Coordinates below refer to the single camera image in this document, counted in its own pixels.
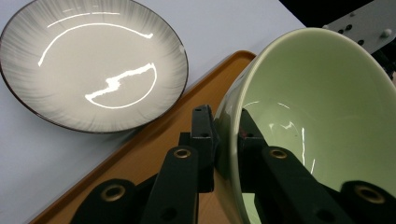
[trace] plate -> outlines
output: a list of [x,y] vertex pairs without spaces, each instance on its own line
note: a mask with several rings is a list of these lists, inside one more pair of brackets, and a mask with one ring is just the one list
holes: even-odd
[[39,117],[87,133],[147,124],[188,79],[172,27],[129,0],[37,0],[8,22],[0,67],[15,97]]

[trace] striped plate pattern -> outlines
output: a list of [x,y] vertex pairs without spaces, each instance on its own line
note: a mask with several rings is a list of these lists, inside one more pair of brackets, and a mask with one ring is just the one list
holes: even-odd
[[189,70],[170,25],[130,0],[36,0],[3,31],[0,65],[28,109],[87,133],[160,117],[184,91]]

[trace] black machine part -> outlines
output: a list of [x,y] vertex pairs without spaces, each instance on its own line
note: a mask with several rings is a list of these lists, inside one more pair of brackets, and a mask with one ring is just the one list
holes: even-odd
[[390,79],[396,72],[396,2],[393,0],[280,0],[306,27],[333,30],[366,49]]
[[[209,105],[192,113],[191,133],[180,134],[158,174],[137,186],[124,179],[98,185],[71,223],[197,223],[198,194],[214,189],[219,138]],[[339,192],[321,185],[290,151],[267,146],[245,109],[238,161],[242,192],[255,193],[262,223],[396,223],[392,195],[359,180]]]

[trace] bowl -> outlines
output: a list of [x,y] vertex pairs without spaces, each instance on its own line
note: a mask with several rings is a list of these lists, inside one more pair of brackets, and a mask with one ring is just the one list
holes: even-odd
[[396,196],[396,89],[349,38],[319,28],[282,35],[222,99],[215,115],[221,139],[215,192],[235,223],[259,220],[238,172],[243,108],[269,146],[290,150],[319,183],[340,190],[346,181],[362,180]]
[[134,129],[172,107],[186,51],[158,14],[130,0],[36,0],[1,35],[0,67],[40,118],[87,133]]

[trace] metal screw head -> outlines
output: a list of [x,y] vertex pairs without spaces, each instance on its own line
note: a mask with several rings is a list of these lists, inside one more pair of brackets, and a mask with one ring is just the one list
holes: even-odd
[[378,204],[385,202],[384,196],[370,187],[357,185],[355,186],[355,192],[367,202]]
[[120,199],[125,194],[125,187],[122,185],[110,185],[105,188],[100,197],[103,201],[111,203],[115,202],[116,200]]
[[180,159],[188,158],[191,155],[191,152],[187,149],[181,148],[174,152],[174,156]]
[[272,149],[270,155],[277,159],[286,159],[288,157],[288,154],[281,149]]
[[384,31],[382,32],[381,37],[382,37],[382,38],[388,38],[388,37],[390,37],[391,34],[392,34],[392,30],[386,29],[386,30],[384,30]]

